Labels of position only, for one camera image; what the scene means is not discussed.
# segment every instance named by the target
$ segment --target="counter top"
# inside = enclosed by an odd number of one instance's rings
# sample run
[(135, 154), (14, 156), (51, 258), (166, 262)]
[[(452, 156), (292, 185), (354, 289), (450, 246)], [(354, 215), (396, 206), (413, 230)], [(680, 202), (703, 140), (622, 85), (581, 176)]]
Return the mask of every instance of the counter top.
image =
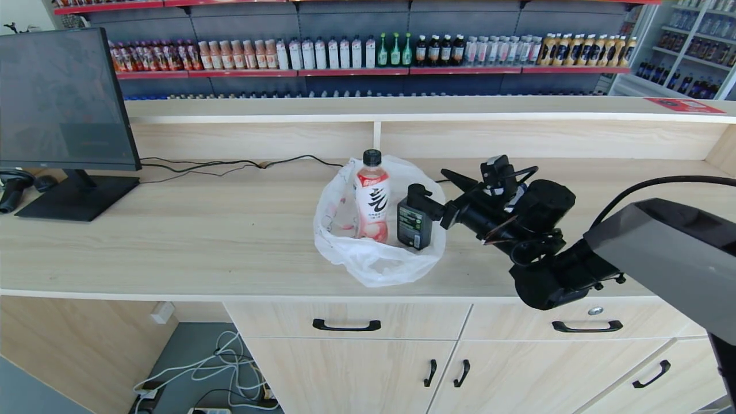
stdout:
[[(432, 178), (440, 168), (479, 176), (481, 160), (419, 160)], [(539, 165), (534, 178), (566, 185), (576, 206), (562, 220), (568, 245), (620, 191), (675, 174), (722, 175), (703, 161), (514, 159)], [(225, 171), (226, 168), (213, 169)], [(406, 301), (515, 296), (512, 263), (478, 244), (466, 228), (448, 232), (437, 266), (413, 284), (366, 288), (314, 247), (312, 219), (333, 167), (298, 161), (222, 178), (186, 175), (141, 184), (91, 223), (0, 216), (0, 293), (111, 300), (223, 301), (234, 298), (345, 298)], [(147, 167), (142, 181), (171, 177)], [(459, 194), (442, 184), (449, 198)], [(37, 194), (26, 192), (26, 202)], [(733, 189), (698, 184), (655, 186), (628, 201), (657, 195), (736, 220)], [(606, 284), (598, 296), (650, 295), (635, 281)]]
[(726, 113), (675, 112), (639, 97), (172, 99), (126, 101), (125, 105), (133, 124), (494, 120), (736, 123), (736, 102), (705, 103)]

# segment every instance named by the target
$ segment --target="computer mouse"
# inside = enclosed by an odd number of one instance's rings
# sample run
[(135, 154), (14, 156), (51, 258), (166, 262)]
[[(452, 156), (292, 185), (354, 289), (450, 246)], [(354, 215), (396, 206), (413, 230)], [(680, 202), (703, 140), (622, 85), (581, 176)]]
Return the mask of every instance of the computer mouse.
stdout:
[(58, 183), (59, 180), (51, 175), (41, 175), (40, 177), (36, 177), (33, 182), (33, 186), (38, 190), (38, 192), (47, 192), (54, 188)]

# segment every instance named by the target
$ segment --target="white cable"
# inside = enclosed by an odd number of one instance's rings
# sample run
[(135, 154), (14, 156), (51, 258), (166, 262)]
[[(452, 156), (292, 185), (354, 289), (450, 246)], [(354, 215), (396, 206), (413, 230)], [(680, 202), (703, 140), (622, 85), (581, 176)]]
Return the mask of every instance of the white cable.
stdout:
[[(220, 347), (220, 340), (226, 334), (231, 334), (233, 336), (233, 338), (231, 340), (227, 341), (222, 347)], [(237, 341), (237, 343), (240, 345), (240, 353), (236, 352), (236, 350), (234, 350), (234, 349), (228, 348), (230, 346), (230, 344), (233, 343), (233, 342), (235, 342), (235, 341)], [(189, 364), (189, 365), (183, 365), (183, 366), (180, 366), (180, 367), (167, 368), (167, 369), (161, 371), (160, 373), (158, 373), (158, 374), (156, 374), (156, 375), (154, 375), (154, 376), (152, 376), (152, 377), (150, 377), (148, 379), (145, 379), (145, 380), (139, 382), (138, 384), (136, 384), (133, 387), (133, 392), (134, 393), (137, 393), (139, 395), (139, 397), (138, 397), (137, 402), (135, 403), (135, 409), (133, 410), (133, 414), (138, 414), (138, 409), (141, 406), (141, 402), (143, 401), (143, 396), (144, 395), (146, 395), (147, 393), (152, 393), (154, 391), (158, 391), (159, 389), (161, 389), (165, 385), (169, 384), (170, 382), (174, 381), (175, 379), (179, 378), (180, 376), (182, 376), (182, 375), (184, 375), (185, 373), (188, 373), (188, 372), (191, 372), (191, 377), (190, 378), (191, 378), (192, 381), (204, 381), (206, 379), (212, 378), (213, 376), (215, 376), (215, 375), (217, 375), (217, 374), (219, 374), (219, 373), (221, 373), (223, 371), (227, 371), (229, 369), (232, 369), (233, 370), (233, 373), (230, 375), (230, 389), (232, 390), (233, 388), (235, 388), (236, 390), (233, 391), (233, 392), (235, 394), (237, 394), (238, 396), (240, 396), (240, 397), (242, 397), (244, 399), (247, 399), (247, 400), (254, 401), (254, 400), (257, 400), (258, 398), (260, 398), (260, 396), (261, 396), (261, 387), (263, 387), (266, 384), (266, 381), (263, 379), (263, 375), (261, 375), (261, 370), (259, 370), (257, 367), (255, 367), (253, 365), (255, 361), (253, 359), (246, 358), (246, 357), (243, 356), (244, 353), (245, 353), (245, 345), (243, 344), (243, 341), (240, 338), (240, 334), (238, 332), (233, 332), (233, 331), (223, 331), (217, 337), (217, 341), (215, 342), (215, 347), (216, 347), (215, 352), (211, 356), (209, 356), (207, 358), (201, 359), (200, 361), (197, 361), (197, 362), (192, 363), (192, 364)], [(235, 360), (235, 362), (227, 361), (225, 358), (222, 357), (223, 355), (231, 355), (233, 357), (233, 359)], [(211, 361), (212, 359), (215, 359), (215, 358), (219, 359), (220, 362), (222, 362), (222, 365), (214, 365), (214, 366), (210, 366), (210, 367), (203, 366), (204, 364), (206, 364), (207, 362), (209, 362), (209, 361)], [(242, 365), (248, 365), (248, 366), (251, 367), (251, 369), (253, 370), (253, 373), (255, 373), (256, 379), (259, 381), (258, 384), (253, 385), (253, 386), (249, 386), (249, 387), (244, 387), (244, 386), (240, 385), (240, 367)], [(151, 381), (152, 379), (156, 379), (159, 376), (162, 376), (162, 375), (164, 375), (165, 373), (167, 373), (169, 371), (176, 371), (176, 370), (184, 370), (184, 371), (181, 371), (180, 373), (178, 373), (177, 375), (173, 376), (172, 378), (167, 379), (164, 383), (162, 383), (161, 385), (157, 386), (153, 390), (146, 390), (147, 393), (142, 393), (141, 392), (143, 390), (140, 389), (140, 386), (142, 386), (146, 382)], [(202, 376), (202, 377), (195, 377), (195, 375), (197, 374), (197, 371), (199, 371), (199, 370), (217, 370), (217, 371), (215, 371), (214, 373), (211, 373), (211, 374)], [(250, 391), (250, 390), (254, 390), (254, 389), (258, 389), (258, 394), (256, 395), (255, 398), (250, 398), (250, 397), (248, 397), (248, 396), (245, 395), (244, 391)], [(279, 404), (276, 404), (274, 407), (261, 407), (261, 406), (258, 406), (258, 405), (247, 404), (247, 403), (234, 404), (231, 401), (231, 396), (232, 396), (231, 393), (228, 393), (227, 394), (227, 403), (231, 407), (251, 407), (251, 408), (258, 409), (258, 410), (275, 410), (276, 408), (279, 407)]]

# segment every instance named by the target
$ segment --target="black drawer handle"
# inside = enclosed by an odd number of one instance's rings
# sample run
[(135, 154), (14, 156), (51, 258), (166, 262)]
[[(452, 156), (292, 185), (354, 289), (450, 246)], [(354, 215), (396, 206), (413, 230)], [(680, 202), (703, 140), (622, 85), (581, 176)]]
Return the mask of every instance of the black drawer handle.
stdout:
[(460, 388), (462, 385), (462, 382), (465, 381), (465, 377), (467, 376), (467, 373), (470, 372), (470, 361), (467, 359), (462, 360), (462, 376), (460, 377), (460, 380), (458, 381), (457, 378), (455, 378), (455, 381), (453, 382), (455, 384), (455, 388)]
[(371, 320), (365, 328), (333, 328), (332, 326), (326, 326), (324, 319), (315, 319), (312, 321), (312, 326), (320, 331), (373, 332), (381, 329), (381, 321)]
[(660, 378), (660, 377), (661, 377), (662, 375), (665, 375), (665, 373), (666, 373), (667, 371), (669, 371), (669, 370), (670, 370), (670, 367), (672, 366), (672, 364), (670, 364), (670, 362), (669, 362), (669, 361), (667, 361), (666, 359), (664, 359), (663, 361), (661, 361), (661, 362), (659, 363), (659, 366), (661, 367), (661, 369), (662, 369), (662, 370), (661, 370), (661, 371), (660, 371), (660, 372), (659, 372), (659, 373), (657, 374), (657, 376), (655, 376), (654, 378), (652, 378), (652, 379), (651, 379), (651, 380), (650, 380), (649, 382), (647, 382), (646, 384), (642, 384), (642, 383), (641, 383), (641, 382), (639, 382), (638, 380), (637, 380), (637, 381), (634, 381), (634, 382), (632, 382), (632, 384), (634, 385), (634, 388), (637, 388), (637, 389), (639, 389), (639, 388), (644, 388), (644, 387), (646, 387), (647, 385), (651, 384), (652, 382), (655, 382), (655, 381), (656, 381), (656, 380), (658, 380), (658, 379), (659, 379), (659, 378)]
[(561, 322), (559, 320), (555, 320), (552, 322), (552, 327), (555, 331), (560, 332), (567, 332), (567, 333), (585, 333), (585, 332), (616, 332), (623, 328), (623, 323), (621, 323), (620, 320), (609, 320), (608, 321), (608, 328), (603, 329), (575, 329), (575, 328), (568, 328), (567, 325), (565, 325), (565, 322)]
[(424, 386), (429, 387), (434, 378), (434, 371), (437, 371), (437, 361), (435, 359), (429, 362), (429, 378), (424, 378)]

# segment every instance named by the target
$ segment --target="monitor screen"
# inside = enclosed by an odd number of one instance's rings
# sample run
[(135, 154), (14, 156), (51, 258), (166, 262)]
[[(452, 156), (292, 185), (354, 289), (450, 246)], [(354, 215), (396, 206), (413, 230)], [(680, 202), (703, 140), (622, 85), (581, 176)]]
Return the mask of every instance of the monitor screen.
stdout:
[(141, 168), (101, 28), (0, 36), (0, 167)]

